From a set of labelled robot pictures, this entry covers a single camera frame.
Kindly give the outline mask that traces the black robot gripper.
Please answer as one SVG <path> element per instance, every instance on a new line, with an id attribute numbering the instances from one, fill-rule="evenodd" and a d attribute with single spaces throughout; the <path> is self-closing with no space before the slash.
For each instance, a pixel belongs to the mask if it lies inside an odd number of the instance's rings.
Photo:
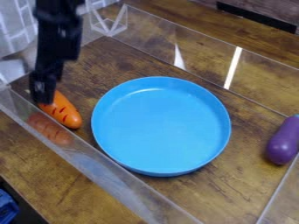
<path id="1" fill-rule="evenodd" d="M 83 17 L 78 8 L 85 3 L 86 0 L 37 0 L 33 14 L 39 23 L 38 59 L 54 60 L 39 61 L 30 73 L 30 91 L 37 103 L 53 104 L 63 61 L 75 60 L 81 55 Z"/>

